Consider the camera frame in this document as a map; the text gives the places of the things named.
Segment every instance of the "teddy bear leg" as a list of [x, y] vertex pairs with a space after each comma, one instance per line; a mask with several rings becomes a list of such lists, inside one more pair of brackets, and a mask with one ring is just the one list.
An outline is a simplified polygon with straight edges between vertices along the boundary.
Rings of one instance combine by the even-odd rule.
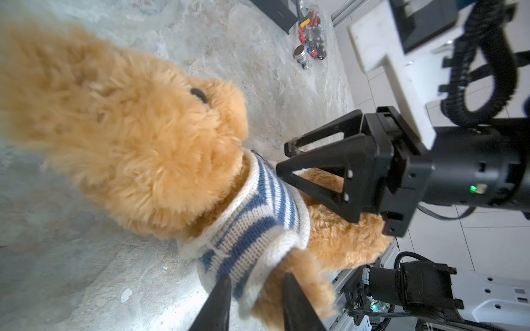
[[[327, 189], [342, 191], [344, 179], [320, 169], [309, 169], [301, 177]], [[311, 237], [307, 249], [328, 271], [352, 269], [372, 263], [388, 248], [393, 237], [382, 234], [381, 216], [362, 213], [358, 224], [340, 216], [305, 195], [311, 218]]]

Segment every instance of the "blue striped knit sweater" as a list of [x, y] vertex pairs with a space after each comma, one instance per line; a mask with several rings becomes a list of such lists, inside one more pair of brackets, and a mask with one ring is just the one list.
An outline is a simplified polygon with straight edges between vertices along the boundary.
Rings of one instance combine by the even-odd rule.
[[199, 276], [207, 291], [229, 275], [243, 318], [270, 272], [291, 249], [305, 248], [310, 236], [309, 213], [300, 193], [259, 156], [250, 151], [245, 156], [249, 177], [236, 198], [198, 238], [180, 245], [181, 254], [203, 254]]

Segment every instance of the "teddy bear head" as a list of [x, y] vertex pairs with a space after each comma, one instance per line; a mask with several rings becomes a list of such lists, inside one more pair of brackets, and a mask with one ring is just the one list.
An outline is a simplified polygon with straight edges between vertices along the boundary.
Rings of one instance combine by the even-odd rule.
[[175, 237], [242, 167], [245, 100], [230, 82], [115, 46], [76, 24], [2, 24], [1, 132], [42, 150], [121, 225]]

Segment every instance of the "white tiled floor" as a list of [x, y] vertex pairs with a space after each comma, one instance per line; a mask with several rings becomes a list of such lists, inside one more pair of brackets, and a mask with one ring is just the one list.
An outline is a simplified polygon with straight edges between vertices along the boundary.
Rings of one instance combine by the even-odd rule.
[[[519, 8], [514, 22], [507, 25], [506, 33], [513, 51], [530, 49], [530, 1], [516, 1]], [[377, 68], [364, 74], [357, 63], [347, 27], [351, 20], [341, 24], [335, 32], [339, 40], [348, 83], [357, 109], [375, 112], [378, 106], [393, 105], [396, 101], [384, 69]], [[485, 64], [477, 54], [472, 69]], [[486, 77], [473, 82], [466, 90], [469, 109], [478, 109], [489, 99], [493, 80]], [[530, 66], [519, 69], [519, 85], [513, 99], [498, 117], [522, 117], [522, 105], [530, 94]], [[433, 126], [452, 126], [441, 113], [440, 102], [426, 105]], [[428, 208], [445, 216], [457, 217], [465, 206]], [[477, 208], [474, 214], [455, 221], [439, 221], [417, 211], [409, 231], [397, 239], [401, 251], [413, 251], [440, 263], [475, 270], [481, 273], [514, 278], [530, 278], [530, 220], [521, 212]]]

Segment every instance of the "teddy bear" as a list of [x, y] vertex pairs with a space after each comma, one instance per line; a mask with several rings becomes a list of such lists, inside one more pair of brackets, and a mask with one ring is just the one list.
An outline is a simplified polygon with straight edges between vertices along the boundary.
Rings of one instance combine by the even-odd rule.
[[[392, 238], [380, 216], [350, 224], [246, 150], [245, 99], [231, 82], [115, 46], [74, 23], [0, 24], [1, 134], [44, 153], [122, 227], [176, 239], [208, 290], [228, 274], [242, 317], [283, 328], [292, 272], [321, 317], [327, 271], [370, 263]], [[303, 176], [341, 191], [319, 169]]]

